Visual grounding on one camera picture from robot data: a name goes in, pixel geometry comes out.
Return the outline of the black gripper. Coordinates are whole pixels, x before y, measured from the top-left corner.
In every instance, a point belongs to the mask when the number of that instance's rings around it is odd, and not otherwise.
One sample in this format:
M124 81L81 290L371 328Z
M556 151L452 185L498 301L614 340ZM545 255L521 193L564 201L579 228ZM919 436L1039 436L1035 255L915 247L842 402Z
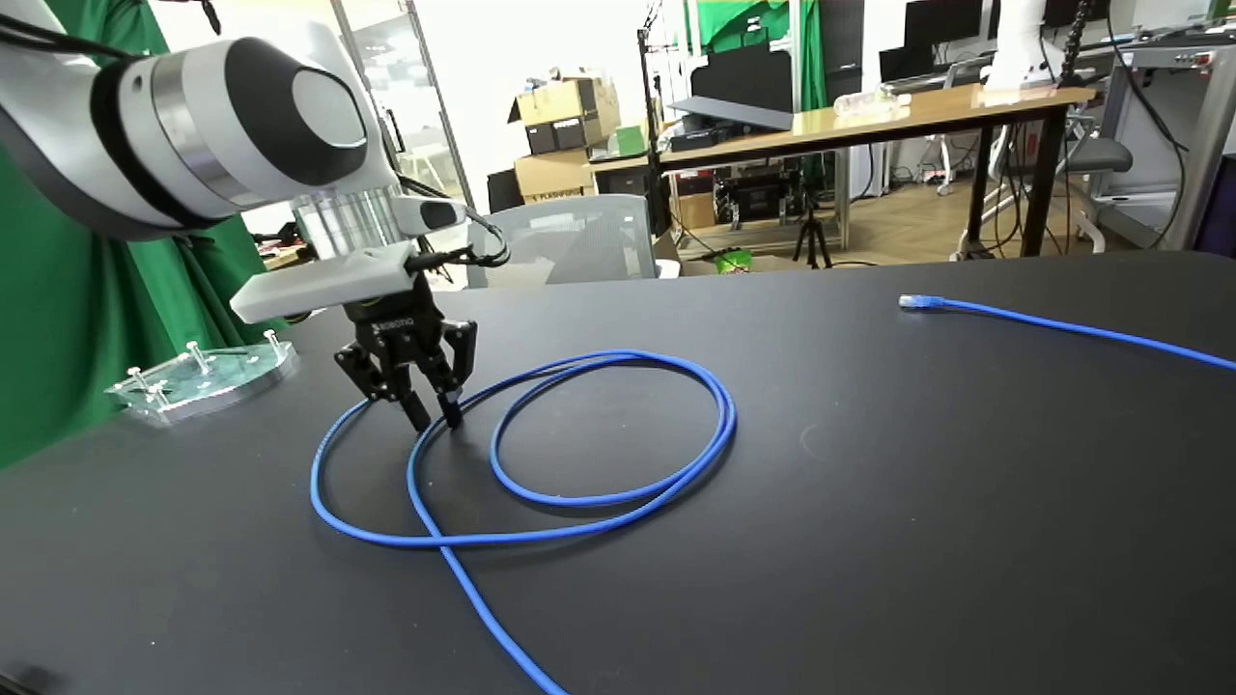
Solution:
M425 429L429 413L402 371L417 363L433 382L444 421L452 429L464 425L460 394L475 371L475 320L444 324L425 278L413 278L386 297L348 301L344 317L351 320L355 340L336 351L336 367L363 398L398 402L409 425Z

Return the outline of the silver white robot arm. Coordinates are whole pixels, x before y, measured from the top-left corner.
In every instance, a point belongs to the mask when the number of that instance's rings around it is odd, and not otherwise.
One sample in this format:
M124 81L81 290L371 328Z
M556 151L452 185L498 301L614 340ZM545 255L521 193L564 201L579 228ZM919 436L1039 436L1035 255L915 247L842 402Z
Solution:
M375 104L324 27L297 46L216 39L127 54L62 31L46 0L0 0L0 139L66 216L108 239L205 232L263 205L332 216L309 266L232 293L247 324L344 309L336 367L409 421L456 421L475 328L436 309L436 232L467 209L398 181Z

